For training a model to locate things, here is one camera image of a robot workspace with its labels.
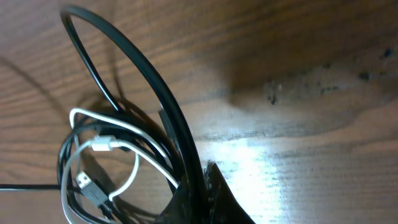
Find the dark stain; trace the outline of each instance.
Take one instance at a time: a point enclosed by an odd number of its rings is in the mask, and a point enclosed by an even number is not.
[[[380,55],[380,59],[388,58],[392,55],[393,50],[389,47],[387,48],[382,55]]]
[[[322,88],[320,94],[323,95],[326,91],[336,91],[338,89],[338,86]]]
[[[322,68],[325,68],[325,69],[329,69],[330,67],[331,67],[331,63],[330,62],[322,65]]]
[[[275,105],[275,103],[276,103],[276,96],[275,95],[273,95],[272,97],[270,97],[270,96],[268,96],[268,101],[272,104],[272,105]]]
[[[364,81],[368,82],[371,79],[371,75],[369,74],[369,72],[361,72],[358,75],[358,78],[360,80],[364,80]]]
[[[264,83],[268,85],[272,85],[275,81],[271,78],[268,78]]]

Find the wooden surface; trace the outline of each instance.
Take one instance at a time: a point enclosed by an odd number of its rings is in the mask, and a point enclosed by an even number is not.
[[[99,97],[60,22],[68,2],[0,2],[2,183],[55,183],[69,110]],[[398,222],[396,1],[75,3],[111,21],[154,64],[203,166],[218,163],[256,223]],[[74,21],[111,91],[117,77],[124,96],[159,122],[159,102],[132,63]],[[118,185],[134,155],[95,158]],[[147,162],[123,194],[152,212],[170,197]],[[0,219],[66,223],[58,192],[1,193]]]

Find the usb plug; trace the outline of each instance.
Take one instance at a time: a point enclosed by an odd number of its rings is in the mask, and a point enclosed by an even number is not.
[[[104,204],[108,200],[108,195],[105,191],[84,171],[81,171],[75,180],[81,189],[81,193],[96,207]]]

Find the white usb cable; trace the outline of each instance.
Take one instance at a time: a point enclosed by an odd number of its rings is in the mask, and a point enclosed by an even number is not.
[[[62,202],[62,209],[67,218],[69,224],[75,224],[76,222],[73,220],[72,214],[69,211],[68,207],[68,197],[67,197],[67,183],[68,183],[68,175],[70,172],[70,168],[72,166],[72,162],[78,158],[79,154],[86,149],[87,147],[91,146],[94,151],[111,151],[114,147],[126,147],[136,154],[140,155],[148,162],[150,162],[157,170],[159,170],[166,178],[174,185],[174,187],[178,187],[178,182],[173,178],[173,176],[164,168],[162,167],[156,160],[151,158],[145,151],[138,148],[137,146],[131,144],[130,142],[117,140],[114,139],[112,136],[98,136],[94,139],[88,140],[84,142],[67,160],[63,173],[62,173],[62,180],[61,180],[61,202]]]
[[[74,109],[72,109],[70,111],[69,121],[70,121],[70,126],[72,127],[72,129],[75,127],[75,116],[78,113],[84,114],[84,115],[89,116],[89,117],[94,118],[94,119],[98,119],[98,120],[101,120],[101,121],[105,121],[105,122],[108,122],[108,123],[111,123],[111,124],[118,125],[120,127],[126,128],[126,129],[128,129],[128,130],[130,130],[130,131],[132,131],[132,132],[134,132],[134,133],[146,138],[159,151],[160,155],[164,157],[164,159],[166,160],[167,165],[169,165],[169,167],[172,168],[170,160],[166,156],[166,153],[161,148],[161,146],[152,137],[150,137],[146,132],[144,132],[143,130],[137,128],[134,125],[126,123],[124,121],[121,121],[121,120],[118,120],[118,119],[115,119],[115,118],[111,118],[109,116],[105,116],[105,115],[102,115],[102,114],[98,114],[98,113],[95,113],[95,112],[92,112],[92,111],[84,110],[84,109],[81,109],[81,108],[74,108]],[[79,148],[79,140],[78,140],[77,136],[75,136],[75,145],[76,145],[76,148]],[[80,171],[80,169],[79,169],[80,168],[80,157],[77,157],[77,160],[79,162],[78,163],[78,168],[77,168],[77,174],[78,174],[79,171]],[[138,168],[139,168],[139,156],[136,154],[136,161],[134,163],[134,167],[133,167],[133,170],[131,172],[131,175],[129,176],[128,180],[120,188],[118,188],[117,190],[115,190],[115,191],[113,191],[113,192],[111,192],[109,194],[109,200],[110,201],[113,201],[113,198],[115,198],[119,194],[123,193],[132,184],[134,178],[137,175]]]

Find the black plastic object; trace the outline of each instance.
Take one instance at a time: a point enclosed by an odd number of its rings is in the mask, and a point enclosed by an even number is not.
[[[210,162],[207,165],[205,180],[210,202],[208,219],[195,219],[193,208],[189,201],[187,182],[183,179],[170,203],[155,220],[154,224],[254,223],[235,200],[222,173],[214,162]]]

